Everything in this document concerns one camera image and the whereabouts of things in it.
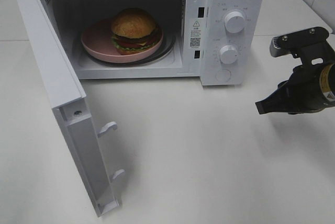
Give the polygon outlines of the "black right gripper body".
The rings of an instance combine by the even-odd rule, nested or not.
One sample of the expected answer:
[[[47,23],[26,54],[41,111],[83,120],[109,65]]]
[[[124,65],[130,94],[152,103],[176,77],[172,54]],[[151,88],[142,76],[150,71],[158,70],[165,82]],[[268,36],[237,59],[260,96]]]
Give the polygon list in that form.
[[[309,46],[290,48],[299,57],[301,65],[294,67],[292,75],[272,94],[270,112],[303,114],[334,107],[334,101],[325,98],[321,89],[322,70],[334,67],[334,50],[327,41]]]

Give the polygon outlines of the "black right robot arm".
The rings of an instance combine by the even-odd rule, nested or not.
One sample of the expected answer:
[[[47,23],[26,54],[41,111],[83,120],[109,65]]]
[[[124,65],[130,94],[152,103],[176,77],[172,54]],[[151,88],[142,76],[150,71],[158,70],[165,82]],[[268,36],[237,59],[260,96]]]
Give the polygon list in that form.
[[[288,80],[255,105],[259,114],[311,114],[334,107],[334,50],[327,41],[289,52],[301,60]]]

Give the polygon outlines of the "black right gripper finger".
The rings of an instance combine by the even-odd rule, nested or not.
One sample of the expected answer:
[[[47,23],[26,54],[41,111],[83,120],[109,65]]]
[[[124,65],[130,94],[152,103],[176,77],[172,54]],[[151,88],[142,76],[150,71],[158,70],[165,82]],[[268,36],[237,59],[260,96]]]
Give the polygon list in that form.
[[[283,113],[285,112],[285,106],[283,105],[283,94],[284,89],[282,86],[278,86],[271,95],[262,101],[255,103],[258,113],[260,115],[267,113]]]

